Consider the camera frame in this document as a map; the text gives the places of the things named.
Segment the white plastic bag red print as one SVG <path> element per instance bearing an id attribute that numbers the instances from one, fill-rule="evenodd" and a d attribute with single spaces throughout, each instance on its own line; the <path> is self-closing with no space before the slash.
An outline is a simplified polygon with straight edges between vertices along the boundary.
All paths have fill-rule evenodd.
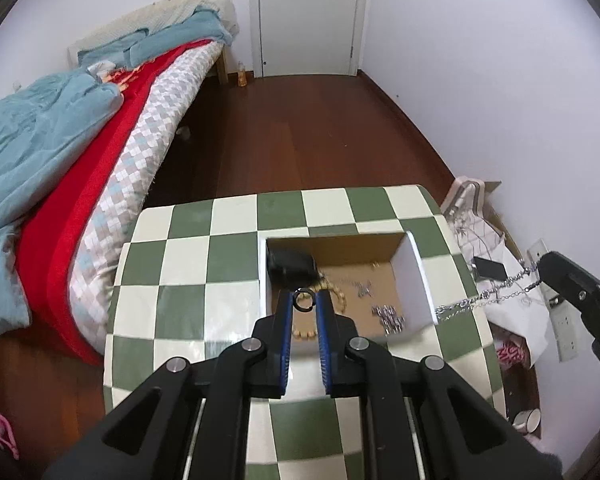
<path id="1" fill-rule="evenodd" d="M 502 370 L 508 370 L 517 364 L 524 364 L 526 360 L 524 348 L 511 340 L 506 340 L 496 348 L 496 356 Z"/>

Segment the orange bottle on floor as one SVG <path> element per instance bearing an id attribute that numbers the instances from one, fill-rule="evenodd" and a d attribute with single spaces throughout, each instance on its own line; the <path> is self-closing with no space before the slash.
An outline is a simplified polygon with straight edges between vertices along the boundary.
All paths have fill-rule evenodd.
<path id="1" fill-rule="evenodd" d="M 245 88 L 248 84 L 248 77 L 245 65 L 242 62 L 238 63 L 237 67 L 237 85 L 239 88 Z"/>

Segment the white patterned cloth bag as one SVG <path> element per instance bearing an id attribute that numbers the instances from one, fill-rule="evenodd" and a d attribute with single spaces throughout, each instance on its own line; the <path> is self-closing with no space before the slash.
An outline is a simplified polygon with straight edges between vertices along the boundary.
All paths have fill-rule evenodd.
<path id="1" fill-rule="evenodd" d="M 484 206 L 486 184 L 468 177 L 456 178 L 440 206 L 450 227 L 460 255 L 468 266 L 470 279 L 477 287 L 464 301 L 463 309 L 480 310 L 494 330 L 495 351 L 506 340 L 524 348 L 524 367 L 530 368 L 527 338 L 530 308 L 526 295 L 531 290 L 527 263 L 519 262 L 506 247 L 505 233 L 486 220 Z M 504 264 L 508 278 L 505 282 L 480 281 L 474 278 L 471 260 L 481 257 Z"/>

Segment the grey white checkered quilt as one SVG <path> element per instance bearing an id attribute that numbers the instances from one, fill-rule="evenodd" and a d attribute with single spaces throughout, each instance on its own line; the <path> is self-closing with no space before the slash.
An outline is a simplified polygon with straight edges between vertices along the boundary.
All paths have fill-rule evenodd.
<path id="1" fill-rule="evenodd" d="M 98 356 L 105 351 L 123 245 L 131 238 L 178 124 L 222 51 L 217 41 L 192 44 L 183 52 L 173 50 L 174 59 L 140 87 L 145 97 L 140 114 L 86 222 L 68 278 L 71 316 L 87 347 Z"/>

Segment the light blue blanket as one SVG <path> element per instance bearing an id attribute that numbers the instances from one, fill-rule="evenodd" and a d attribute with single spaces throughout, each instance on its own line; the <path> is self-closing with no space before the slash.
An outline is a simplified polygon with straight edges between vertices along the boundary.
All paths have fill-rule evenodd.
<path id="1" fill-rule="evenodd" d="M 219 13 L 197 6 L 181 23 L 158 32 L 139 29 L 79 53 L 72 70 L 44 76 L 0 100 L 0 337 L 31 326 L 16 271 L 23 223 L 122 107 L 118 70 L 132 70 L 190 42 L 235 38 Z"/>

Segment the red bed sheet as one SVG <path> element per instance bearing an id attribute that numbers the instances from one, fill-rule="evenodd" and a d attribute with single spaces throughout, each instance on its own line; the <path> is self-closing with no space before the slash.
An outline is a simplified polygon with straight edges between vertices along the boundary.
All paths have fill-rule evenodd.
<path id="1" fill-rule="evenodd" d="M 145 99 L 140 87 L 174 59 L 173 50 L 183 52 L 185 47 L 208 41 L 214 40 L 183 44 L 137 68 L 115 72 L 112 80 L 122 89 L 122 107 L 23 223 L 16 246 L 16 271 L 32 316 L 31 326 L 21 337 L 30 344 L 88 365 L 102 364 L 102 355 L 81 338 L 69 307 L 68 278 L 76 246 L 140 114 Z"/>

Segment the white wall socket strip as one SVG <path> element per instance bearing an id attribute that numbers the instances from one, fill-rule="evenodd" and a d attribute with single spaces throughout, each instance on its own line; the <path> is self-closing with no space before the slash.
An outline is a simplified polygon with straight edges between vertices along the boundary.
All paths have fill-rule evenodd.
<path id="1" fill-rule="evenodd" d="M 545 283 L 540 282 L 536 268 L 540 259 L 548 253 L 542 240 L 527 249 L 526 263 L 530 270 L 531 290 L 526 295 L 530 308 L 527 344 L 531 364 L 535 365 L 547 352 L 557 351 L 559 362 L 567 362 L 578 356 L 576 326 L 568 302 Z"/>

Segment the white tape roll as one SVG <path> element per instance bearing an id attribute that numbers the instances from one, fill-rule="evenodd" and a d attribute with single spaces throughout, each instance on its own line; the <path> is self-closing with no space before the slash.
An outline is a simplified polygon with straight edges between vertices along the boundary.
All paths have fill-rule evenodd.
<path id="1" fill-rule="evenodd" d="M 539 408 L 518 412 L 512 421 L 515 430 L 521 434 L 533 434 L 541 425 L 542 412 Z"/>

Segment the white door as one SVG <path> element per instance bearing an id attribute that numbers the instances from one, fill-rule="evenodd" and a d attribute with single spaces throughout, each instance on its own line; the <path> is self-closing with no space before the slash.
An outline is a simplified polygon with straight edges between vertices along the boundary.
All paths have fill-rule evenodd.
<path id="1" fill-rule="evenodd" d="M 366 0 L 249 0 L 257 77 L 353 76 Z"/>

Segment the green white checkered tablecloth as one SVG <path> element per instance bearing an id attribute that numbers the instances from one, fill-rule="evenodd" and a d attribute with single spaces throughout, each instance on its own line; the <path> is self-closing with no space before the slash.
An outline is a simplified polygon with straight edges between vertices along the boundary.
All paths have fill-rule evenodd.
<path id="1" fill-rule="evenodd" d="M 246 338 L 262 313 L 258 248 L 268 237 L 411 232 L 438 306 L 476 285 L 439 207 L 418 185 L 251 194 L 140 214 L 109 310 L 104 402 L 115 408 L 172 356 L 193 362 Z M 358 402 L 324 393 L 314 356 L 291 361 L 286 396 L 254 401 L 250 479 L 358 479 Z"/>

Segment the black smartphone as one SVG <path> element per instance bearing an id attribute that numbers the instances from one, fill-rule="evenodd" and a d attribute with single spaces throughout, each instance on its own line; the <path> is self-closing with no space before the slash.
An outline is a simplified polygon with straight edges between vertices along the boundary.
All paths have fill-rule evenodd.
<path id="1" fill-rule="evenodd" d="M 508 278 L 503 263 L 486 258 L 472 258 L 471 269 L 474 271 L 474 278 L 478 282 L 485 280 L 505 282 Z"/>

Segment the black smart watch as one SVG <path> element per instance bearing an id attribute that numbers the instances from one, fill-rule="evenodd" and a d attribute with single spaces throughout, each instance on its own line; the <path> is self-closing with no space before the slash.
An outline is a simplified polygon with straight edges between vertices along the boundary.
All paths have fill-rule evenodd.
<path id="1" fill-rule="evenodd" d="M 321 277 L 311 255 L 287 248 L 270 248 L 266 254 L 266 268 L 274 283 L 285 286 L 308 286 Z"/>

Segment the white cardboard box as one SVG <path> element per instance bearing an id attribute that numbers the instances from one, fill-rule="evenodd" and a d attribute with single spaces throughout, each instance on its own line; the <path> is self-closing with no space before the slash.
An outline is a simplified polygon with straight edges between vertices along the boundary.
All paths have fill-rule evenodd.
<path id="1" fill-rule="evenodd" d="M 364 337 L 402 344 L 438 322 L 424 259 L 411 232 L 265 237 L 259 242 L 259 314 L 276 309 L 283 289 L 266 268 L 270 248 L 311 255 L 320 279 L 310 289 L 327 289 L 336 313 L 352 318 Z"/>

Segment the pink object on floor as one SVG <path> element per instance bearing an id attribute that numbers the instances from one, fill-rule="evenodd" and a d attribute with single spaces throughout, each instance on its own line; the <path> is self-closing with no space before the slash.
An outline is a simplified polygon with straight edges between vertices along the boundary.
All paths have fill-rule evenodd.
<path id="1" fill-rule="evenodd" d="M 10 426 L 7 418 L 0 413 L 0 449 L 12 456 L 14 460 L 20 459 L 20 454 L 12 426 Z"/>

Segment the cream pillow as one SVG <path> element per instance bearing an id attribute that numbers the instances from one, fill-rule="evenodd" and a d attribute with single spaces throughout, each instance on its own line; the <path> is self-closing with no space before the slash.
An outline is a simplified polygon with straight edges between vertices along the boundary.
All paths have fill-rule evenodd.
<path id="1" fill-rule="evenodd" d="M 197 6 L 208 6 L 219 13 L 226 30 L 235 38 L 239 32 L 236 10 L 233 0 L 159 0 L 116 18 L 99 27 L 68 47 L 68 59 L 72 67 L 79 65 L 79 53 L 108 44 L 139 29 L 158 32 L 166 26 L 185 21 Z"/>

